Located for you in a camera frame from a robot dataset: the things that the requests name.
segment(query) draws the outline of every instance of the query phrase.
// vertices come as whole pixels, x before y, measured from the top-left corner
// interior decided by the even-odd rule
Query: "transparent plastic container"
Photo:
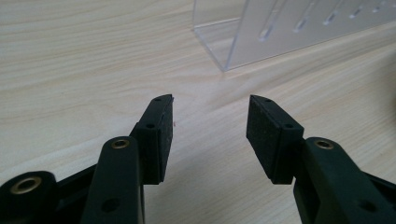
[[[195,0],[194,32],[223,71],[396,21],[396,0]]]

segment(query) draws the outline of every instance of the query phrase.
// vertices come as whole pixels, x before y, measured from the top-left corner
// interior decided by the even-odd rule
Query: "clear acrylic box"
[[[194,32],[223,71],[396,21],[396,0],[195,0]]]

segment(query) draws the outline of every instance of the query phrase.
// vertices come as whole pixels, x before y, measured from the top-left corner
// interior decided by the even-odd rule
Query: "metal ring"
[[[317,145],[317,147],[323,148],[323,149],[333,149],[334,145],[326,140],[323,139],[319,139],[317,141],[315,141],[315,145]]]
[[[125,139],[119,139],[111,143],[111,147],[114,149],[125,148],[129,146],[129,141]]]
[[[11,191],[11,193],[13,193],[13,194],[24,194],[24,193],[34,190],[40,184],[41,184],[41,177],[29,176],[29,177],[26,177],[26,178],[18,181],[18,183],[16,183],[14,186],[12,186],[9,191]]]

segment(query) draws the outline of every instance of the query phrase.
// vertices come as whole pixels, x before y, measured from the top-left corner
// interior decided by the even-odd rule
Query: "wooden table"
[[[1,1],[0,183],[96,163],[166,93],[174,140],[164,183],[146,187],[147,223],[301,222],[292,186],[271,184],[245,137],[250,94],[396,182],[396,22],[221,73],[192,4]]]

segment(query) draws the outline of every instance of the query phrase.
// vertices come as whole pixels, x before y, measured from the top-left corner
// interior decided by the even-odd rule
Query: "screw hole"
[[[120,207],[120,201],[119,199],[108,199],[105,200],[102,203],[102,211],[106,212],[106,213],[110,213],[113,212],[115,210],[117,210],[117,208]]]
[[[332,143],[325,141],[325,140],[318,140],[315,142],[315,145],[317,145],[317,147],[321,147],[323,149],[333,149],[334,148]]]
[[[41,177],[30,176],[20,180],[10,189],[13,194],[24,194],[36,189],[41,184]]]
[[[129,146],[129,141],[128,140],[124,140],[124,139],[117,140],[117,141],[114,141],[113,143],[111,143],[111,147],[115,148],[115,149],[125,148],[125,147],[128,147],[128,146]]]
[[[367,200],[358,200],[358,206],[368,212],[371,212],[371,213],[376,212],[375,204],[373,204]]]

